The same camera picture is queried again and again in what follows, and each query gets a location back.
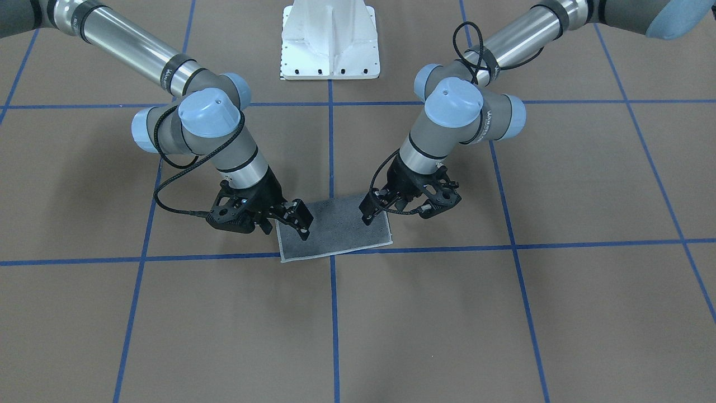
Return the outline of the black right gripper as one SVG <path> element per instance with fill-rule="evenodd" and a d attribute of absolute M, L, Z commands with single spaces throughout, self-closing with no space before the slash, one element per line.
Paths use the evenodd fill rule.
<path fill-rule="evenodd" d="M 223 186 L 232 187 L 231 184 L 232 181 L 228 179 L 223 181 Z M 260 222 L 259 214 L 264 218 L 274 218 L 276 221 L 294 228 L 302 241 L 308 239 L 309 228 L 314 221 L 314 216 L 301 199 L 294 199 L 290 202 L 284 199 L 281 185 L 271 168 L 268 168 L 264 177 L 257 184 L 245 189 L 238 189 L 238 191 L 249 197 L 248 210 L 254 214 L 256 224 Z"/>

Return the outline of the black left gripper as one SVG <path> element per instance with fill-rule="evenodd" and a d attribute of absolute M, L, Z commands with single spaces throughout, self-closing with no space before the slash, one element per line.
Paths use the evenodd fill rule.
<path fill-rule="evenodd" d="M 401 159 L 399 151 L 389 156 L 391 164 L 387 170 L 387 183 L 380 190 L 369 191 L 360 203 L 361 221 L 371 225 L 380 212 L 404 209 L 416 198 L 425 196 L 417 187 L 417 172 L 412 171 Z"/>

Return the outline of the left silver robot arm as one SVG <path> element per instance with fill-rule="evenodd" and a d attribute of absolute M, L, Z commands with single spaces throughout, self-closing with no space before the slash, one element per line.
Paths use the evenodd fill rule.
<path fill-rule="evenodd" d="M 414 79 L 424 107 L 409 135 L 384 163 L 387 181 L 371 187 L 360 204 L 369 225 L 378 214 L 427 219 L 461 201 L 448 176 L 455 146 L 513 138 L 526 125 L 526 107 L 513 95 L 487 89 L 504 71 L 520 67 L 567 31 L 594 22 L 647 38 L 677 39 L 714 7 L 713 1 L 541 1 L 448 65 L 428 64 Z"/>

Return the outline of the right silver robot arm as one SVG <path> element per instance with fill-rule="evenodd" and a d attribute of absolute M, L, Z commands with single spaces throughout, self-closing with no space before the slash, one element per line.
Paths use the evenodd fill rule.
<path fill-rule="evenodd" d="M 156 186 L 154 202 L 167 212 L 204 219 L 215 229 L 271 233 L 272 221 L 302 240 L 313 216 L 300 199 L 287 200 L 281 184 L 246 127 L 251 90 L 233 72 L 215 74 L 194 58 L 100 1 L 3 1 L 2 36 L 54 29 L 115 57 L 170 94 L 172 102 L 139 111 L 132 120 L 136 145 L 156 153 L 177 173 Z M 208 210 L 173 208 L 159 194 L 202 164 L 222 177 Z"/>

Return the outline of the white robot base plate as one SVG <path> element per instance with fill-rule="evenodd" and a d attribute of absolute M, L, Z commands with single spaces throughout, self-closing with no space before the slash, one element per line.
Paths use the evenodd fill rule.
<path fill-rule="evenodd" d="M 363 1 L 295 1 L 283 9 L 282 17 L 281 79 L 380 76 L 374 7 Z"/>

